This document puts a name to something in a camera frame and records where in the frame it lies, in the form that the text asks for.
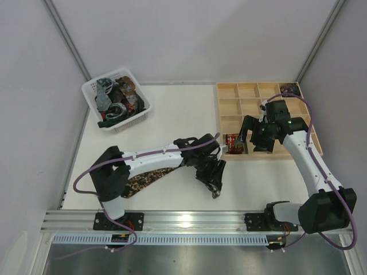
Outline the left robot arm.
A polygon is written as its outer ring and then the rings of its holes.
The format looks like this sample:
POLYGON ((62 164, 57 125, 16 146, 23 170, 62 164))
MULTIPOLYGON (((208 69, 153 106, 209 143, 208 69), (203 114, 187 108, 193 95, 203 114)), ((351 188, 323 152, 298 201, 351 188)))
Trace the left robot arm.
POLYGON ((176 139, 151 151, 122 152, 118 146, 112 146, 93 164, 89 175, 103 209, 111 219, 117 220, 125 215, 123 194, 128 181, 156 170, 193 167, 196 179, 217 198, 226 166, 221 156, 222 146, 217 136, 209 133, 199 139, 176 139))

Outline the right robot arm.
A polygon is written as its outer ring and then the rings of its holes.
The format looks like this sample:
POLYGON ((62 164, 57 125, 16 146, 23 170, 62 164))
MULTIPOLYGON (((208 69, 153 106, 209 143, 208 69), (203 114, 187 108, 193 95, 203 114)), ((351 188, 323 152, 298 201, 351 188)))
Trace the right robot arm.
POLYGON ((277 221, 299 225, 308 234, 346 228, 352 222, 356 193, 352 188, 343 188, 334 177, 315 148, 308 130, 301 117, 265 123, 246 115, 237 140, 243 142, 247 132, 251 131, 251 143, 268 152, 278 140, 292 156, 303 178, 308 200, 303 204, 273 203, 272 211, 277 221))

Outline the brown floral tie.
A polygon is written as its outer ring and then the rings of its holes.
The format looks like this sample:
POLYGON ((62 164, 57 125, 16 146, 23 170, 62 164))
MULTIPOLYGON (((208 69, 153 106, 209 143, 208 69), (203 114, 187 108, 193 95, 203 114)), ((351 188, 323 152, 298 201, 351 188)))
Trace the brown floral tie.
MULTIPOLYGON (((138 192, 142 191, 144 188, 148 187, 149 185, 153 184, 154 182, 162 179, 164 176, 169 175, 170 173, 180 169, 181 167, 177 168, 160 168, 157 170, 152 170, 149 172, 141 173, 137 176, 132 177, 126 183, 124 190, 121 194, 122 198, 131 198, 138 192)), ((212 193, 212 198, 215 199, 220 196, 222 189, 209 189, 207 186, 206 188, 212 193)))

